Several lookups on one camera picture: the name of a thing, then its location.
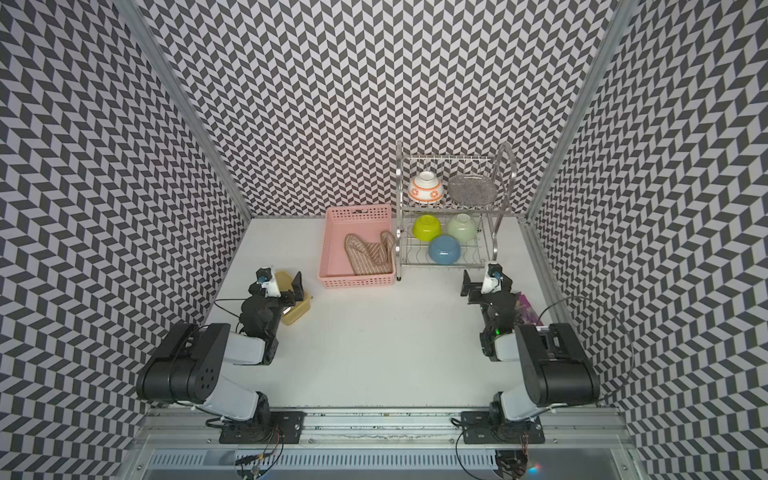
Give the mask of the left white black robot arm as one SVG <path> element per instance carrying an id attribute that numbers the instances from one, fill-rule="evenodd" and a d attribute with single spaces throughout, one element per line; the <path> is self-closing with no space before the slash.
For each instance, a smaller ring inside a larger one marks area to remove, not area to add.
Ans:
<path id="1" fill-rule="evenodd" d="M 140 370 L 136 394 L 147 402 L 179 404 L 214 417 L 222 443 L 264 442 L 281 433 L 281 417 L 273 415 L 265 393 L 249 390 L 223 373 L 223 366 L 268 366 L 274 360 L 283 316 L 307 299 L 303 278 L 296 274 L 282 290 L 268 267 L 241 304 L 234 331 L 228 323 L 172 326 Z"/>

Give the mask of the brown striped square dishcloth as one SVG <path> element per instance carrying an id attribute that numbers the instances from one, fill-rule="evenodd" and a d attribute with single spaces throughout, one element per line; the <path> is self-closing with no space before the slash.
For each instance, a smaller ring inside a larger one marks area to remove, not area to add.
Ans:
<path id="1" fill-rule="evenodd" d="M 353 273 L 357 276 L 393 273 L 395 241 L 390 231 L 381 231 L 378 242 L 368 242 L 359 235 L 348 234 L 344 240 L 344 249 Z"/>

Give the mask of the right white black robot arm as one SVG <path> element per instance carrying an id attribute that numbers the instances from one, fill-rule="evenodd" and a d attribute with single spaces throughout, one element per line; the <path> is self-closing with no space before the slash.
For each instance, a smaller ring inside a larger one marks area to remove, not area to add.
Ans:
<path id="1" fill-rule="evenodd" d="M 464 271 L 460 295 L 480 308 L 483 355 L 495 363 L 515 364 L 522 377 L 517 386 L 494 395 L 486 414 L 462 414 L 464 429 L 477 434 L 478 442 L 533 438 L 541 414 L 599 400 L 600 380 L 573 327 L 526 322 L 522 295 L 512 290 L 500 264 L 488 264 L 481 281 Z"/>

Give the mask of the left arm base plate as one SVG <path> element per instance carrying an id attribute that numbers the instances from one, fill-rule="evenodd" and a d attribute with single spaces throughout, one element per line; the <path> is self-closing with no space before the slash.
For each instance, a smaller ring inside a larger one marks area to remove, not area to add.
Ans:
<path id="1" fill-rule="evenodd" d="M 265 420 L 225 421 L 219 443 L 256 445 L 270 441 L 295 445 L 300 441 L 305 418 L 302 410 L 278 410 L 271 411 Z"/>

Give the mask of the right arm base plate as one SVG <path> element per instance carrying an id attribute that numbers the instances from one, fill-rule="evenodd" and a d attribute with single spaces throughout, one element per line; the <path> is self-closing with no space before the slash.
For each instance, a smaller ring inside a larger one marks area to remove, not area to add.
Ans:
<path id="1" fill-rule="evenodd" d="M 464 433 L 464 442 L 469 445 L 545 443 L 543 426 L 538 418 L 492 420 L 488 411 L 462 411 L 458 422 Z"/>

